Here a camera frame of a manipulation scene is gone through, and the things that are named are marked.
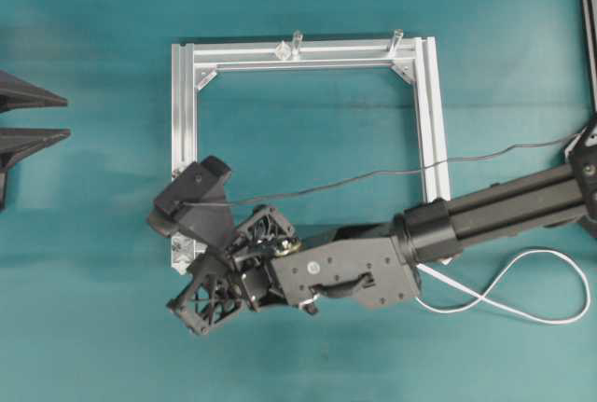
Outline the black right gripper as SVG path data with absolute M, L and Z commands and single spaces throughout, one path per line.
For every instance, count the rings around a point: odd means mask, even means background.
M 206 335 L 243 308 L 260 312 L 285 306 L 284 291 L 270 261 L 297 252 L 301 240 L 278 209 L 259 205 L 233 231 L 229 244 L 208 247 L 187 268 L 191 281 L 167 303 L 195 335 Z

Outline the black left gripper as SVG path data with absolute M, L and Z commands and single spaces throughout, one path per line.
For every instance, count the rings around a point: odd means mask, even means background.
M 5 71 L 1 72 L 1 111 L 66 107 L 68 100 Z M 68 138 L 69 129 L 1 129 L 0 210 L 6 208 L 9 169 L 34 153 Z

